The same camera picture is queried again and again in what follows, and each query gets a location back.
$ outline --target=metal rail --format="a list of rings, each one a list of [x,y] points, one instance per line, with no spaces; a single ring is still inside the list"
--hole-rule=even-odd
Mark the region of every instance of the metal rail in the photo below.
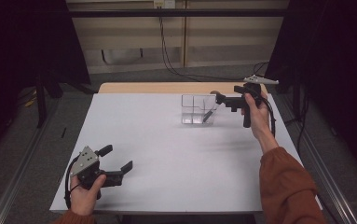
[[[290,116],[293,118],[294,114],[289,109],[292,108],[292,105],[289,103],[289,99],[285,96],[282,98],[282,101],[287,107],[287,111],[289,111]],[[298,123],[296,123],[295,126],[297,130],[300,132],[301,126]],[[323,162],[321,155],[318,153],[318,150],[313,144],[311,138],[309,137],[309,133],[306,131],[306,129],[303,131],[303,140],[304,140],[304,144],[309,149],[308,151],[309,158],[311,159],[311,162],[314,164],[314,168],[317,171],[318,175],[320,176],[320,179],[322,180],[323,185],[326,188],[326,191],[331,197],[336,207],[336,210],[340,214],[341,219],[346,224],[357,223],[357,219],[350,208],[349,202],[347,201],[346,197],[338,187],[335,179],[329,173],[329,170],[327,169],[325,163]]]
[[[107,17],[284,17],[305,16],[309,11],[288,9],[109,9],[70,11],[22,11],[21,15],[71,18]]]
[[[27,166],[29,165],[36,149],[38,148],[38,145],[45,130],[48,128],[48,122],[57,110],[59,101],[55,100],[51,103],[51,106],[49,107],[50,115],[47,117],[42,127],[37,128],[34,131],[33,137],[30,140],[29,145],[27,146],[23,158],[21,159],[21,163],[15,174],[10,179],[7,188],[0,199],[0,224],[4,223],[7,218],[7,213],[9,212],[13,202],[15,201],[16,195],[18,194],[21,188],[21,183],[24,178],[24,173],[27,170]]]

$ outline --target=power cord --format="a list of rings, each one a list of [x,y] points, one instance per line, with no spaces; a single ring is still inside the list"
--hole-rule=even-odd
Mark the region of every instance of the power cord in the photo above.
[[[79,184],[77,184],[75,187],[71,188],[70,192],[72,192],[74,189],[76,189],[77,187],[79,187],[82,183],[79,182]]]
[[[270,119],[271,119],[271,132],[273,133],[273,136],[276,136],[276,120],[274,118],[274,112],[273,112],[273,107],[271,106],[270,102],[261,97],[263,103],[268,107],[268,113],[270,114]]]
[[[64,199],[65,199],[65,204],[67,205],[67,208],[71,208],[71,191],[75,189],[77,186],[72,188],[71,190],[68,189],[68,180],[69,180],[69,175],[71,172],[71,169],[73,168],[74,163],[78,160],[79,156],[73,158],[71,161],[70,165],[67,168],[66,174],[65,174],[65,194],[64,194]]]
[[[166,40],[164,38],[164,25],[163,25],[163,18],[162,17],[159,17],[159,23],[160,23],[160,37],[161,37],[161,53],[162,53],[162,56],[163,56],[164,65],[165,65],[165,67],[167,68],[167,70],[170,73],[172,73],[174,75],[177,75],[179,77],[186,77],[186,78],[189,78],[189,79],[191,79],[193,81],[197,81],[197,82],[201,82],[201,81],[198,80],[198,79],[195,79],[194,77],[207,77],[207,78],[214,78],[214,79],[220,79],[220,80],[241,81],[241,80],[244,80],[246,77],[250,77],[251,76],[251,75],[249,75],[249,76],[246,76],[246,77],[243,77],[243,78],[228,78],[228,77],[210,77],[210,76],[203,76],[203,75],[192,75],[192,74],[183,75],[183,74],[180,74],[172,66],[172,64],[170,62],[169,54],[167,53],[167,46],[166,46]],[[254,66],[254,74],[256,74],[267,63],[268,62],[257,63]]]
[[[300,142],[301,142],[301,138],[303,136],[303,132],[304,132],[305,126],[306,126],[306,117],[307,117],[308,111],[309,111],[309,90],[307,88],[305,88],[304,96],[303,96],[303,106],[302,106],[302,109],[300,111],[300,118],[299,119],[291,119],[291,120],[288,120],[288,121],[285,122],[285,123],[287,123],[287,122],[291,123],[293,121],[298,121],[298,120],[301,120],[301,122],[302,122],[302,126],[300,128],[300,133],[299,133],[299,136],[297,138],[297,143],[296,143],[296,150],[297,150],[297,154],[298,154],[299,158],[301,158]],[[324,202],[323,197],[321,197],[320,194],[317,194],[317,196],[320,199],[321,204],[326,209],[326,212],[329,214],[329,216],[335,221],[335,223],[339,223],[337,221],[336,217],[331,212],[330,208]]]

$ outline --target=acrylic box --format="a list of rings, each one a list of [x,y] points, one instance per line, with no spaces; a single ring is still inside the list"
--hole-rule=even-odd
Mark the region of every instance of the acrylic box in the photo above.
[[[182,123],[213,124],[217,104],[215,95],[182,95]]]

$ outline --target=wrist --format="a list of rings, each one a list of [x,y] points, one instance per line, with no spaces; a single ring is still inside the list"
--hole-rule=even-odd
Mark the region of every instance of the wrist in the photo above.
[[[269,129],[263,129],[262,133],[258,135],[257,140],[259,141],[263,154],[267,153],[271,149],[279,147],[277,140],[274,138]]]
[[[92,212],[89,212],[87,209],[80,209],[74,206],[71,207],[71,212],[82,217],[89,217],[92,215]]]

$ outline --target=brown sleeve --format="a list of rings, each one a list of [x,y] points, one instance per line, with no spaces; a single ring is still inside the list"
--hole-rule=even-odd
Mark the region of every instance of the brown sleeve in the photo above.
[[[326,223],[314,181],[283,147],[263,155],[259,180],[267,223]]]
[[[52,224],[94,224],[96,219],[94,216],[80,216],[73,213],[71,210],[67,210],[64,215],[59,219],[52,222]]]

